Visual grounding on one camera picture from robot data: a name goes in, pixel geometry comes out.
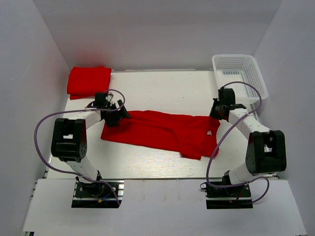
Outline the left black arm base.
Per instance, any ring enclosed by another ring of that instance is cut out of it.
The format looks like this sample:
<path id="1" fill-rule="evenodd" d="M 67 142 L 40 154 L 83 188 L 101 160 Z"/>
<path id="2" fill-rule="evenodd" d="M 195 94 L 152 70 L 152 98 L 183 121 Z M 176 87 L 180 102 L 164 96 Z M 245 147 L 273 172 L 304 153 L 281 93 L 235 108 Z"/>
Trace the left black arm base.
<path id="1" fill-rule="evenodd" d="M 109 181 L 111 186 L 101 183 L 76 182 L 72 198 L 72 208 L 119 208 L 124 194 L 124 181 Z"/>

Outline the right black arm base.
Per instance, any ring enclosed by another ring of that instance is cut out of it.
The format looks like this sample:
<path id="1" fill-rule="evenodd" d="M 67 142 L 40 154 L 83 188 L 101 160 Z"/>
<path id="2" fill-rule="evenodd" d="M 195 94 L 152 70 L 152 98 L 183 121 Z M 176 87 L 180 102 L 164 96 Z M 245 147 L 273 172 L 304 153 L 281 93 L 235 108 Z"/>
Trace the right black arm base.
<path id="1" fill-rule="evenodd" d="M 207 209 L 249 209 L 253 208 L 248 185 L 230 188 L 212 187 L 207 182 L 200 184 L 205 192 Z"/>

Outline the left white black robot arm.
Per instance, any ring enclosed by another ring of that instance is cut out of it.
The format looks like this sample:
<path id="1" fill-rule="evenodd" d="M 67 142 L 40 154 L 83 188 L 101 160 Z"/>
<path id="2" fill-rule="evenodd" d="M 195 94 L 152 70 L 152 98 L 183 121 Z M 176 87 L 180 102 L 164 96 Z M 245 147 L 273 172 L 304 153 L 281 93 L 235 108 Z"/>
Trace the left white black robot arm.
<path id="1" fill-rule="evenodd" d="M 87 190 L 93 196 L 103 193 L 104 184 L 99 170 L 87 157 L 87 129 L 101 121 L 108 127 L 116 127 L 121 120 L 131 118 L 124 106 L 125 100 L 115 102 L 113 97 L 111 92 L 98 92 L 82 112 L 70 118 L 58 118 L 54 124 L 52 156 L 66 163 L 80 181 L 88 183 Z"/>

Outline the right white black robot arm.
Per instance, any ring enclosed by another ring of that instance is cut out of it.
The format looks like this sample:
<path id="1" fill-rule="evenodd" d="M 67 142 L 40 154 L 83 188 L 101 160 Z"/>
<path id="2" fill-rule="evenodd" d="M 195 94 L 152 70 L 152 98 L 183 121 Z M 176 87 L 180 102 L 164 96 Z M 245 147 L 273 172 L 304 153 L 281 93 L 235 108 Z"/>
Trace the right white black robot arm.
<path id="1" fill-rule="evenodd" d="M 240 186 L 256 177 L 286 170 L 285 136 L 280 130 L 262 125 L 244 105 L 237 104 L 233 89 L 222 87 L 218 96 L 214 99 L 210 117 L 229 122 L 232 124 L 230 130 L 237 128 L 248 140 L 245 162 L 222 177 L 223 192 L 234 196 Z"/>

